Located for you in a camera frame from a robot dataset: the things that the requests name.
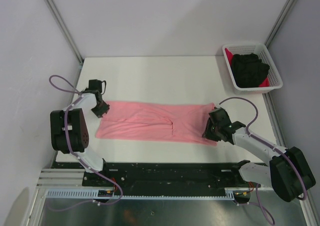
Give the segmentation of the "pink t shirt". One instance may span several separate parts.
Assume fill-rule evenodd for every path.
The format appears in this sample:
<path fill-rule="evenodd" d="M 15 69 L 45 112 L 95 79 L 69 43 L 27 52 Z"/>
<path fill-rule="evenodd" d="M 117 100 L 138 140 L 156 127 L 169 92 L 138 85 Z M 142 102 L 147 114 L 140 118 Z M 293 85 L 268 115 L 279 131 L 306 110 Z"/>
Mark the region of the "pink t shirt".
<path fill-rule="evenodd" d="M 192 143 L 216 146 L 202 137 L 213 103 L 166 105 L 111 101 L 96 137 L 99 139 Z"/>

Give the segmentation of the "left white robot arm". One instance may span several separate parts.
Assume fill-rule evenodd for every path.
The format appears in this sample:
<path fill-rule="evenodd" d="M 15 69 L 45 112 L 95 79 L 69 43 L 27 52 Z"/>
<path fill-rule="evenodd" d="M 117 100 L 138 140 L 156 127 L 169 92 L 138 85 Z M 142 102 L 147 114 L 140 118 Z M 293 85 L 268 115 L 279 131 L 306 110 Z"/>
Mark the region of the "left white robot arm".
<path fill-rule="evenodd" d="M 110 106 L 104 102 L 99 90 L 83 91 L 74 103 L 62 110 L 50 113 L 51 145 L 55 151 L 74 156 L 93 174 L 93 180 L 100 186 L 110 182 L 110 173 L 104 170 L 105 160 L 89 148 L 90 134 L 86 115 L 102 118 Z"/>

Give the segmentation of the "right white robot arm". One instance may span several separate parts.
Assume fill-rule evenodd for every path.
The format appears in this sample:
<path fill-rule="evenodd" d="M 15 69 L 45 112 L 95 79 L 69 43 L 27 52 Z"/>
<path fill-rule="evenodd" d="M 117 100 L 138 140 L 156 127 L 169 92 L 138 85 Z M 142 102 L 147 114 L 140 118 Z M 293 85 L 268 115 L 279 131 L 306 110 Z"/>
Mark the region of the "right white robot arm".
<path fill-rule="evenodd" d="M 219 122 L 209 117 L 205 131 L 205 139 L 225 141 L 241 147 L 257 158 L 263 165 L 242 160 L 235 164 L 231 171 L 231 182 L 242 187 L 247 182 L 254 182 L 273 188 L 274 192 L 285 202 L 293 199 L 306 200 L 307 190 L 316 184 L 313 173 L 303 152 L 292 147 L 287 149 L 247 131 L 245 124 L 231 122 L 223 118 Z"/>

